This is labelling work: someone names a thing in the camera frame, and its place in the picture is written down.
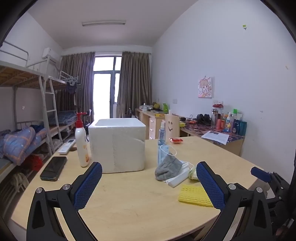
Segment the green floral tissue packet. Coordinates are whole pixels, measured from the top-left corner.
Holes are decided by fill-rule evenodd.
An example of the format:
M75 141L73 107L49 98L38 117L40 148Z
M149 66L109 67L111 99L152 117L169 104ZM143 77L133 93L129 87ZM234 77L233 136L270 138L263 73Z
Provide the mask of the green floral tissue packet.
M198 177L197 177L196 167L193 167L193 168L189 171L189 179L199 181L199 179L198 179Z

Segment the brown curtain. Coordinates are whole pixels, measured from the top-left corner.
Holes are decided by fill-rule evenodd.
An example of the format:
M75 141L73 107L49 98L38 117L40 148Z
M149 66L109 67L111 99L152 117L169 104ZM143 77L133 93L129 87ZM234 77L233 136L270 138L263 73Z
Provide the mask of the brown curtain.
M57 111L86 113L93 110L94 62L94 52L62 57L61 79L66 87L57 91Z
M123 52L116 114L125 118L143 103L152 104L152 81L149 54Z

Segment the white tissue pack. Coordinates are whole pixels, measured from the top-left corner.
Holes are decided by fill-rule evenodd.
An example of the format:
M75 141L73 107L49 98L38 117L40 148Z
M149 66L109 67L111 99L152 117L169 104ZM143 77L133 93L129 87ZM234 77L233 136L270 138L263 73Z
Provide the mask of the white tissue pack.
M191 164L190 162L181 161L181 163L182 163L182 167L179 173L177 174L177 176L164 181L166 184L168 184L172 188L177 187L179 184L181 184L183 181L189 178L189 173L191 169L194 167L194 165Z

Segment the blue spray bottle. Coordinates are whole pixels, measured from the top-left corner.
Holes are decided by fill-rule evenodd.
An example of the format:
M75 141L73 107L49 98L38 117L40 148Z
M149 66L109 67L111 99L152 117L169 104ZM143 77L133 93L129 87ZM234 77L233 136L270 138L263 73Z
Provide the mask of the blue spray bottle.
M166 145L166 131L165 131L165 122L161 122L161 127L159 129L159 138L158 138L158 165L162 162L162 151L161 147Z

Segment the clear red-lid bottle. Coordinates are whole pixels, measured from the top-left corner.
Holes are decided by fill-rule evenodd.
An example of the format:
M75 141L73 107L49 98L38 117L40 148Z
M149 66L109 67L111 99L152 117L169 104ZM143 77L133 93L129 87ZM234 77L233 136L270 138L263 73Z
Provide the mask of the clear red-lid bottle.
M223 104L221 102L217 102L212 106L212 116L211 116L211 128L215 129L217 125L217 120L221 118L221 114L223 111Z

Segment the white air conditioner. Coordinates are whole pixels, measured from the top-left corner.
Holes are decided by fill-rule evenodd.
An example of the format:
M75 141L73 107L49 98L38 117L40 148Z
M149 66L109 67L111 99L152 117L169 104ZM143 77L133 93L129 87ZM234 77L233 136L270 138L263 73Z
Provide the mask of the white air conditioner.
M43 59L50 58L55 63L60 62L60 55L49 47L44 49L42 58Z

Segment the grey sock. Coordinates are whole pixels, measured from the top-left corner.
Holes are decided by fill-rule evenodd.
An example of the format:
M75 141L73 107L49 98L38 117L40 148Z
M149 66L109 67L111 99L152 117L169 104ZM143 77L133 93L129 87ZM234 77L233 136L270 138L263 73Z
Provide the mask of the grey sock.
M165 181L176 177L182 165L183 163L175 156L167 155L154 172L156 180Z

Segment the yellow foam fruit net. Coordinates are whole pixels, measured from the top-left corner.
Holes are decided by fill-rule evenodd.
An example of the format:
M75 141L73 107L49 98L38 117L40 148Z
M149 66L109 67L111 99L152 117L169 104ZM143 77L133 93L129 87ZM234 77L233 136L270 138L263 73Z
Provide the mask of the yellow foam fruit net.
M203 207L214 207L202 186L183 185L178 196L178 201Z

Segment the left brown curtain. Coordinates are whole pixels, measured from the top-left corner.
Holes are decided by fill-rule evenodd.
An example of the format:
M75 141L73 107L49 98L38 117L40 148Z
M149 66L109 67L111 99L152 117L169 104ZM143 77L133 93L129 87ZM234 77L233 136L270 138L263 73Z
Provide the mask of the left brown curtain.
M57 111L86 113L93 110L94 62L94 52L62 57L61 79L66 87L57 91Z

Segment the white remote control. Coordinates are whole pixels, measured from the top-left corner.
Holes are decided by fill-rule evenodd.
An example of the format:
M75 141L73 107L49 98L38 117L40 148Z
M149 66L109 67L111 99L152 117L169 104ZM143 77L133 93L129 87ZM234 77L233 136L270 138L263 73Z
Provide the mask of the white remote control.
M62 147L58 150L58 153L60 155L66 155L70 151L70 149L73 147L73 145L76 143L75 139L69 139L67 142L65 142Z

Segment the black smartphone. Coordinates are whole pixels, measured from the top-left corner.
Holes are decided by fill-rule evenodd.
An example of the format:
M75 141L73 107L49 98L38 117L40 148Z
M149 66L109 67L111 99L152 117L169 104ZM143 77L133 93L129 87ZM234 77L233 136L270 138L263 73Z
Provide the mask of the black smartphone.
M40 174L40 179L43 181L57 181L66 162L67 158L64 156L53 157Z

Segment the white styrofoam box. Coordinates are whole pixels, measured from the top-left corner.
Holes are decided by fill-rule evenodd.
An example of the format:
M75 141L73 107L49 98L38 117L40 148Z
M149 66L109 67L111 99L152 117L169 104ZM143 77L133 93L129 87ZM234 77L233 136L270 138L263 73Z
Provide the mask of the white styrofoam box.
M136 172L144 169L146 125L136 118L110 118L89 128L92 160L103 173Z

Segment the blue face mask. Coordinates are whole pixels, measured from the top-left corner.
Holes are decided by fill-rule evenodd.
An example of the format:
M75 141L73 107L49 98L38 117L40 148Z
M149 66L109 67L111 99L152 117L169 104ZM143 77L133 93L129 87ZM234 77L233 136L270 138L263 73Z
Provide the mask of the blue face mask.
M166 157L176 156L177 151L173 146L160 145L158 146L158 166L165 160Z

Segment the wooden smiley chair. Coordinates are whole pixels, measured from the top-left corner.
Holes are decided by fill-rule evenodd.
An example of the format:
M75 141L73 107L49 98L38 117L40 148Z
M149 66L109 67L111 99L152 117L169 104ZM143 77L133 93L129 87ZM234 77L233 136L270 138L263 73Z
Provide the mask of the wooden smiley chair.
M165 115L166 140L180 137L180 118L177 115Z

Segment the wooden desk with drawers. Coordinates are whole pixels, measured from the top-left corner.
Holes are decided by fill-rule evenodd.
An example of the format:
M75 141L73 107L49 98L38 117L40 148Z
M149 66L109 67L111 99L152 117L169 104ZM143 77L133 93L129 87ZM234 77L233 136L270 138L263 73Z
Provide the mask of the wooden desk with drawers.
M159 138L159 129L165 115L162 113L154 113L151 111L135 110L135 116L146 126L145 139L154 140Z

